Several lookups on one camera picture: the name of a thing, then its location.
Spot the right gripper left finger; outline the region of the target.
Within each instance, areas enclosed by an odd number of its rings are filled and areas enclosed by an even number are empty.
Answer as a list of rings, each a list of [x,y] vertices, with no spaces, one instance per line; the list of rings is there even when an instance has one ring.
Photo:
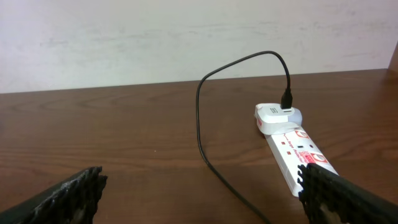
[[[93,224],[106,186],[102,167],[81,170],[32,198],[1,212],[2,224]]]

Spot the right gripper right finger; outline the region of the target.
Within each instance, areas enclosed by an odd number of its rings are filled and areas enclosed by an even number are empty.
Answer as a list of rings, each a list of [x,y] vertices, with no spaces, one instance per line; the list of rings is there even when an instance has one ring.
[[[310,223],[397,223],[396,204],[315,163],[298,168],[298,199]]]

